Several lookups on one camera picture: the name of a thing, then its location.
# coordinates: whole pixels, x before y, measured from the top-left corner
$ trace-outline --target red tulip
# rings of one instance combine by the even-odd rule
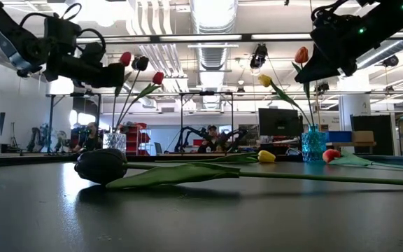
[[[337,150],[326,150],[323,153],[323,160],[329,164],[329,162],[333,161],[336,158],[340,158],[341,157],[341,153]]]
[[[152,82],[153,82],[153,84],[161,85],[163,79],[164,79],[164,73],[162,73],[162,72],[157,72],[157,73],[155,73],[155,75],[153,76]]]
[[[295,55],[295,62],[298,64],[306,63],[309,60],[309,54],[306,47],[301,47]]]
[[[124,52],[119,59],[119,62],[123,64],[125,67],[130,65],[130,61],[132,60],[132,54],[130,52]]]

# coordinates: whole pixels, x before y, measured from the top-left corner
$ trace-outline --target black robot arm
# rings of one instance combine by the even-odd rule
[[[68,8],[80,6],[75,3]],[[22,27],[24,21],[33,15],[45,18],[44,38],[36,38]],[[54,13],[53,16],[42,13],[30,13],[17,24],[3,9],[0,3],[0,47],[21,77],[28,77],[42,69],[48,81],[55,81],[58,76],[73,80],[74,85],[82,87],[86,83],[94,88],[121,87],[124,83],[125,66],[121,63],[104,67],[100,62],[105,54],[103,36],[94,29],[82,30],[79,25]],[[101,40],[89,43],[85,49],[77,46],[77,37],[83,32],[93,32]],[[80,58],[74,57],[76,48],[83,51]]]
[[[228,134],[222,133],[222,134],[220,135],[219,143],[218,143],[218,144],[219,144],[220,146],[222,146],[222,148],[224,148],[225,152],[228,152],[228,153],[234,152],[234,151],[237,149],[237,147],[239,147],[239,142],[240,142],[240,140],[242,140],[242,138],[243,138],[247,133],[248,133],[248,130],[246,130],[246,129],[241,129],[241,128],[236,129],[236,130],[234,130],[234,131],[231,131],[231,132],[228,133]],[[230,146],[226,147],[225,145],[226,145],[226,143],[228,142],[228,139],[231,138],[231,137],[234,136],[234,135],[237,135],[236,138],[234,139],[234,142],[233,142]]]
[[[50,44],[18,25],[0,3],[0,48],[20,71],[37,72],[48,60]]]
[[[181,142],[183,140],[183,133],[184,133],[185,130],[189,130],[189,132],[186,134],[185,141],[183,142],[183,145],[182,145]],[[189,136],[191,135],[191,133],[195,133],[196,135],[202,137],[203,139],[205,139],[207,141],[212,140],[212,137],[209,136],[209,134],[208,134],[208,132],[206,132],[205,128],[202,128],[201,130],[197,130],[197,129],[194,129],[192,127],[183,127],[181,129],[181,131],[180,131],[180,136],[178,138],[178,143],[175,145],[175,148],[174,148],[175,152],[183,152],[184,151],[184,148],[188,145],[188,139],[189,139]]]
[[[372,48],[403,29],[403,0],[377,0],[380,4],[359,17],[337,15],[335,10],[347,0],[338,0],[312,12],[315,29],[310,33],[313,55],[296,75],[299,83],[338,76],[341,69],[351,76],[357,71],[356,60]],[[375,0],[357,0],[361,6]]]

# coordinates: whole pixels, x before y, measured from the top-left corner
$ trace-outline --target ceiling duct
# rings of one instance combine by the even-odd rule
[[[365,69],[403,50],[403,40],[384,41],[375,50],[370,50],[357,59],[357,67]]]
[[[232,33],[236,22],[238,0],[191,0],[191,17],[196,34]],[[203,90],[220,91],[227,59],[227,48],[198,48],[197,58],[200,70],[209,70],[199,74]],[[203,109],[220,109],[219,96],[203,97]]]

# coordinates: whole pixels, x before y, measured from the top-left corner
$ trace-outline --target glass vase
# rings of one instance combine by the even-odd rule
[[[326,151],[326,133],[318,130],[318,125],[310,126],[302,134],[302,158],[305,162],[323,161]]]
[[[125,153],[127,149],[127,136],[123,133],[105,133],[102,148],[115,148]]]

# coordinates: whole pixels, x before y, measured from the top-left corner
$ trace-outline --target orange tulip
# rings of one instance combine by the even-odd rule
[[[308,50],[306,47],[301,47],[295,55],[295,62],[298,64],[306,63],[309,60]]]

